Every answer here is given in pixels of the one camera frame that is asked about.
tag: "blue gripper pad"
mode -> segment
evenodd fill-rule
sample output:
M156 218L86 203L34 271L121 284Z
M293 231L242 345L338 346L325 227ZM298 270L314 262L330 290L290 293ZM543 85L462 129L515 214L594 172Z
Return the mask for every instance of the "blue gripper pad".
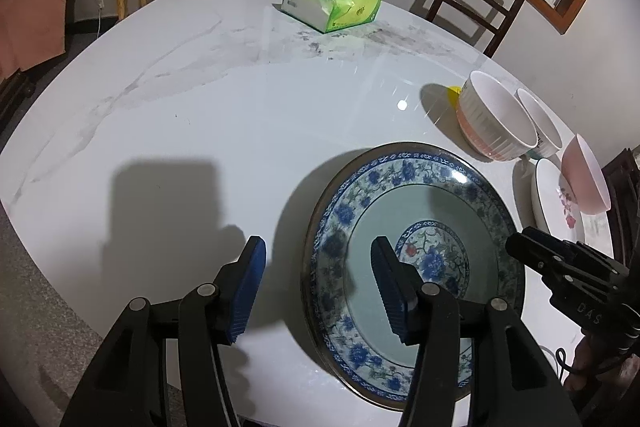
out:
M234 263L225 264L214 284L220 297L216 307L214 341L230 346L238 335L244 333L258 286L264 273L267 247L257 235L247 241L240 257Z
M386 237L377 237L371 243L371 268L391 330L402 343L415 344L411 315L417 312L416 292L422 286L420 274L414 266L398 260Z

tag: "plate rim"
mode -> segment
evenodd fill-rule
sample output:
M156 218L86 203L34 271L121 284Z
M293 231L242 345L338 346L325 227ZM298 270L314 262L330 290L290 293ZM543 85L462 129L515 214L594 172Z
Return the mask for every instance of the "plate rim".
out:
M318 225L322 219L322 216L327 208L327 205L331 202L334 194L339 189L339 187L347 181L350 176L357 171L363 165L366 165L372 160L379 158L380 156L394 154L394 153L402 153L402 152L410 152L410 153L423 153L423 154L431 154L434 156L444 156L447 159L453 160L455 162L460 163L465 169L473 172L481 181L483 181L489 188L489 190L493 193L494 197L497 199L498 203L500 203L506 216L509 218L507 222L508 228L513 230L513 232L517 232L517 228L515 226L515 222L513 220L513 216L511 216L511 212L509 211L507 205L504 203L504 200L500 197L497 190L495 190L494 186L486 179L486 177L478 171L474 166L457 156L455 153L447 151L441 147L436 145L424 143L424 142L413 142L413 141L401 141L401 142L390 142L386 144L382 144L377 147L373 147L364 153L356 156L353 160L351 160L347 165L345 165L340 171L332 178L329 184L322 191L322 195L320 196L316 206L314 207L314 211L311 214L311 218L309 219L308 227L305 232L305 240L303 243L303 252L302 252L302 270L300 272L300 293L302 296L303 302L303 312L305 315L305 324L308 333L310 334L314 348L316 353L320 356L320 359L324 363L324 366L328 368L341 382L347 387L351 392L357 394L363 399L367 400L370 403L383 407L385 409L401 411L404 409L405 401L395 401L388 398L384 398L375 393L372 393L368 389L362 387L356 381L351 380L347 377L342 371L342 368L334 359L331 354L331 350L324 344L324 340L322 338L321 332L318 330L315 321L312 320L314 316L313 312L313 303L311 301L311 277L310 277L310 268L311 268L311 256L313 252L314 246L314 238L316 235L316 231L318 229ZM519 265L518 268L518 287L522 288L521 292L516 295L516 313L518 317L522 315L522 308L524 304L524 296L526 292L526 278L524 266L522 264ZM470 394L470 386L465 386L462 389L459 389L456 399L461 399Z
M553 235L551 233L551 227L549 227L549 221L548 221L548 219L546 219L545 209L542 206L542 194L540 193L540 183L538 183L538 171L540 169L540 163L541 162L542 162L542 166L545 166L546 163L549 163L549 164L553 165L554 169L556 169L558 171L558 174L560 175L560 177L566 183L566 186L569 187L569 190L571 191L571 195L574 197L575 205L576 205L577 210L578 210L578 220L580 222L580 226L581 226L581 229L582 229L582 234L577 233L576 235L580 236L580 237L576 237L575 240L584 242L585 234L586 234L586 231L584 229L584 220L582 219L582 212L580 211L580 205L576 201L574 190L572 189L571 185L569 184L569 181L567 181L567 179L564 177L564 174L562 174L562 171L558 168L558 166L555 163L553 163L548 158L540 158L540 160L538 160L537 163L536 163L536 167L535 167L535 170L533 172L533 179L534 179L535 184L536 184L535 187L536 187L536 194L538 196L538 201L540 202L540 210L541 210L540 213L542 214L542 219L545 221L545 226L546 226L547 233L549 233L550 235Z

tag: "dark wooden chair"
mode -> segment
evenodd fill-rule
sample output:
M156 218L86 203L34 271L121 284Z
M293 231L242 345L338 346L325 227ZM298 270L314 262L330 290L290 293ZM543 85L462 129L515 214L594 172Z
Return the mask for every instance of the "dark wooden chair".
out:
M0 80L0 132L9 123L22 100L35 92L35 87L35 80L20 70L9 78Z
M633 153L623 150L602 168L611 195L607 212L613 257L626 267L631 264L640 232L640 169Z
M522 7L524 0L514 0L513 3L511 4L511 8L509 9L506 9L504 6L502 6L500 3L496 2L495 0L483 0L483 1L487 3L489 6L491 6L492 8L498 10L498 12L500 12L502 15L504 15L504 19L502 20L502 23L497 28L493 26L489 21L483 19L480 14L474 12L471 8L468 8L467 6L463 6L456 0L434 0L433 4L431 5L431 8L429 9L429 12L427 13L426 19L429 22L433 22L433 20L436 17L436 13L440 9L440 6L442 5L443 2L454 7L456 10L458 10L459 12L462 12L471 20L473 20L474 22L476 22L477 24L481 25L483 28L486 28L487 30L489 30L491 33L494 34L494 38L491 39L491 42L489 42L489 45L484 50L484 54L487 57L493 57L496 49L498 49L498 46L502 42L502 39L504 38L504 36L507 34L507 31L511 27L513 20L516 18L516 15L520 11L520 8Z

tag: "white marble table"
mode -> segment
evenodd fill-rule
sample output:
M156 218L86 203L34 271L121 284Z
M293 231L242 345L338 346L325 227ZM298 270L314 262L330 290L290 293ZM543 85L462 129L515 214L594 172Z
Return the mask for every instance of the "white marble table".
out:
M181 298L261 235L269 266L245 335L223 349L238 412L294 427L391 426L399 413L314 361L298 277L322 190L363 149L430 142L476 166L518 227L533 223L532 164L487 162L443 86L474 69L522 84L475 49L383 3L371 24L322 36L281 0L156 0L50 84L0 155L0 199L53 287L104 335L129 299ZM571 131L557 118L562 139ZM588 243L610 252L607 220ZM572 356L579 329L527 269L523 320ZM170 350L170 382L179 385ZM468 398L456 409L466 425Z

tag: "pink towel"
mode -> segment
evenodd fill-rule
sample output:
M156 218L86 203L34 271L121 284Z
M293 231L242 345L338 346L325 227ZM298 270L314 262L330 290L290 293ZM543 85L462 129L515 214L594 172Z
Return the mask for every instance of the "pink towel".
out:
M66 0L0 0L0 82L65 51Z

